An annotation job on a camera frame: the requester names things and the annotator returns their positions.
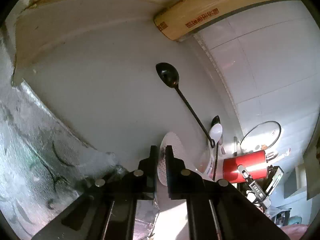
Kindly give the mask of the red utensil holder cup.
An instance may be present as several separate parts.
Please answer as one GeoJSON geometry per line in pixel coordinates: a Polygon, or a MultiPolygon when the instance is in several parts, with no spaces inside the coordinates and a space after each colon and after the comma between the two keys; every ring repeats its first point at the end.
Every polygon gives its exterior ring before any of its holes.
{"type": "Polygon", "coordinates": [[[230,183],[243,183],[245,179],[238,170],[242,165],[253,179],[264,179],[268,175],[266,153],[264,150],[225,159],[223,161],[223,179],[230,183]]]}

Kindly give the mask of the white rice paddle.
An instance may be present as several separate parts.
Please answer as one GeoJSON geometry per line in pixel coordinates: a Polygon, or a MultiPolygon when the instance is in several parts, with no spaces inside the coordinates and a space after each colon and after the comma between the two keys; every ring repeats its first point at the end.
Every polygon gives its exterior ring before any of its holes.
{"type": "Polygon", "coordinates": [[[190,161],[177,134],[174,132],[168,132],[161,142],[159,150],[159,160],[157,165],[158,178],[161,184],[164,186],[167,186],[167,170],[165,162],[165,150],[167,146],[172,146],[174,157],[183,160],[186,168],[193,168],[193,164],[190,161]]]}

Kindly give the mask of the black ladle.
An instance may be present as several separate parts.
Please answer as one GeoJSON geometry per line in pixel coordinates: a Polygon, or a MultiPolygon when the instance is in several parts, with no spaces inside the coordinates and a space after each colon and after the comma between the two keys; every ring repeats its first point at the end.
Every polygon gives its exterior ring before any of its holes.
{"type": "Polygon", "coordinates": [[[181,92],[179,88],[179,81],[180,81],[180,76],[177,71],[177,69],[172,65],[167,62],[160,62],[156,64],[156,72],[159,76],[159,78],[163,81],[163,83],[168,86],[169,88],[173,88],[176,90],[177,94],[180,96],[186,107],[189,109],[193,117],[195,118],[196,122],[199,124],[200,128],[204,132],[206,138],[209,140],[209,144],[211,148],[215,147],[215,141],[212,139],[204,127],[203,123],[189,104],[188,100],[185,98],[183,93],[181,92]]]}

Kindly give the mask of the glass pot lid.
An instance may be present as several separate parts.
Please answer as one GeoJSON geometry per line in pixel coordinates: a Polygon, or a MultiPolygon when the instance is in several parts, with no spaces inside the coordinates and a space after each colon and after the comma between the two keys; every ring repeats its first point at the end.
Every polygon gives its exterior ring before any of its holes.
{"type": "Polygon", "coordinates": [[[271,148],[281,135],[281,125],[266,121],[253,127],[240,142],[242,153],[252,153],[271,148]]]}

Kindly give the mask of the yellow cling wrap roll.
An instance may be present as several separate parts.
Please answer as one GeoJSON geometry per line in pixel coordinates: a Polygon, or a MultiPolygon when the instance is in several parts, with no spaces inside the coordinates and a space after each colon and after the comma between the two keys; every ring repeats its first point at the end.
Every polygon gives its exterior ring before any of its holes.
{"type": "Polygon", "coordinates": [[[172,41],[228,13],[260,3],[280,0],[178,0],[159,12],[154,23],[172,41]]]}

